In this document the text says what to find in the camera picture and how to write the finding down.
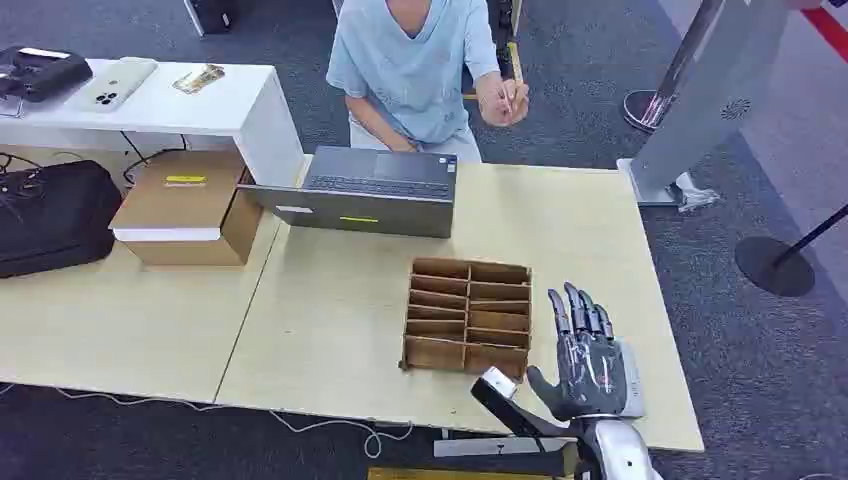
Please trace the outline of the person's left hand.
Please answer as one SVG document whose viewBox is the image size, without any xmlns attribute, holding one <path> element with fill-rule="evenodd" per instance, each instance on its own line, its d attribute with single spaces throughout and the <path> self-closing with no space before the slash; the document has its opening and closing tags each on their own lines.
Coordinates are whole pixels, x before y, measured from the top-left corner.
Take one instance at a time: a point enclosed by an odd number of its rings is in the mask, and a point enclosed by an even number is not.
<svg viewBox="0 0 848 480">
<path fill-rule="evenodd" d="M 529 87 L 525 83 L 490 72 L 477 78 L 474 87 L 481 116 L 489 125 L 508 127 L 526 118 Z"/>
</svg>

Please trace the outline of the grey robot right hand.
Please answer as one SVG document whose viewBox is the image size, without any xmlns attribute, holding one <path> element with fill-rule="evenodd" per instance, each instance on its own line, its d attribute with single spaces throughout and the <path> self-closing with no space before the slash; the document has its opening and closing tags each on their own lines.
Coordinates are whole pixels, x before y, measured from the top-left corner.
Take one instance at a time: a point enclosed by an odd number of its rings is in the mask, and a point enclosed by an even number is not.
<svg viewBox="0 0 848 480">
<path fill-rule="evenodd" d="M 568 281 L 562 291 L 547 294 L 554 312 L 558 382 L 548 382 L 529 365 L 529 386 L 559 421 L 622 414 L 628 395 L 625 360 L 607 311 Z"/>
</svg>

